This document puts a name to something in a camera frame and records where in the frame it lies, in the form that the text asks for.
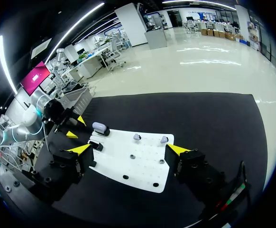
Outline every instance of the monitor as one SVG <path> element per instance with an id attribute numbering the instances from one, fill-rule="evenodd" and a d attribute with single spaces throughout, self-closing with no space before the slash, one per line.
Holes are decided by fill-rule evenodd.
<path id="1" fill-rule="evenodd" d="M 82 48 L 81 50 L 77 51 L 78 55 L 81 55 L 84 52 L 84 48 Z"/>
<path id="2" fill-rule="evenodd" d="M 29 96 L 37 89 L 37 87 L 50 75 L 49 70 L 41 61 L 33 68 L 28 75 L 20 82 L 23 89 Z"/>

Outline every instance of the black mat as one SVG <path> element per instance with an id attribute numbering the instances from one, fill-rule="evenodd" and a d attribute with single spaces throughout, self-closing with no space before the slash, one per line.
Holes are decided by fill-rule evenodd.
<path id="1" fill-rule="evenodd" d="M 86 143 L 94 121 L 111 129 L 171 133 L 175 145 L 198 148 L 227 181 L 244 160 L 254 201 L 262 192 L 267 170 L 267 142 L 260 112 L 252 95 L 227 93 L 164 93 L 92 99 L 83 118 L 88 132 L 80 139 L 49 135 L 50 148 L 69 149 Z M 36 169 L 51 159 L 40 152 Z M 245 209 L 245 201 L 239 210 Z M 91 169 L 72 185 L 54 207 L 78 218 L 126 226 L 185 227 L 198 220 L 204 205 L 170 173 L 163 193 L 135 189 Z"/>

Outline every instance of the white cabinet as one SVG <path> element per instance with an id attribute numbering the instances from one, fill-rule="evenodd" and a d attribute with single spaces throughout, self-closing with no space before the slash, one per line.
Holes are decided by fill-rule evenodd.
<path id="1" fill-rule="evenodd" d="M 78 74 L 84 78 L 92 77 L 100 68 L 98 57 L 93 57 L 77 66 Z"/>

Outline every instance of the glossy floor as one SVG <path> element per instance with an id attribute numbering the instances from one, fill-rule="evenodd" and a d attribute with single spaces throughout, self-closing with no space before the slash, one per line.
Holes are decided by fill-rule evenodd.
<path id="1" fill-rule="evenodd" d="M 123 68 L 102 68 L 88 81 L 94 96 L 161 92 L 252 94 L 267 136 L 266 184 L 276 164 L 276 68 L 259 52 L 225 38 L 166 30 L 168 47 L 123 52 Z"/>

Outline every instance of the white pegboard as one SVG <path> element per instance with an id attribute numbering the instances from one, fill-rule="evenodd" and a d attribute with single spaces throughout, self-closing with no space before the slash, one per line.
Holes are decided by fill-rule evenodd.
<path id="1" fill-rule="evenodd" d="M 133 139 L 139 134 L 141 140 Z M 90 140 L 101 143 L 103 150 L 94 151 L 96 167 L 90 167 L 96 172 L 120 183 L 134 188 L 163 192 L 169 171 L 168 164 L 159 161 L 165 158 L 166 143 L 161 144 L 162 136 L 168 137 L 169 144 L 174 144 L 172 134 L 139 133 L 110 130 L 109 136 L 92 133 Z"/>

